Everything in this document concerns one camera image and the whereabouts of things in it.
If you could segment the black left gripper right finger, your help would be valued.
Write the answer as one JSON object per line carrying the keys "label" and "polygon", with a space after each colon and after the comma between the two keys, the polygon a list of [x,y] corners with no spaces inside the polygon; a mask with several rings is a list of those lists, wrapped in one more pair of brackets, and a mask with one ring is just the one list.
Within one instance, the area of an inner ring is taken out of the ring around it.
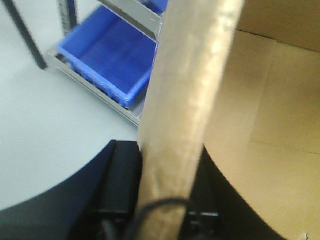
{"label": "black left gripper right finger", "polygon": [[187,222],[190,225],[216,225],[219,213],[212,187],[212,159],[204,148],[196,172],[190,200],[195,209],[187,212]]}

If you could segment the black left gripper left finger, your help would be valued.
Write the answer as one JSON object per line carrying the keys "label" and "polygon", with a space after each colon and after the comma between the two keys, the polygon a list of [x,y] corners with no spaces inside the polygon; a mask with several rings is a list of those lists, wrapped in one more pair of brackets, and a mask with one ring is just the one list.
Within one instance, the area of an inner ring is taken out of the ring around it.
{"label": "black left gripper left finger", "polygon": [[135,213],[143,159],[137,142],[118,141],[107,170],[98,204],[108,218],[131,218]]}

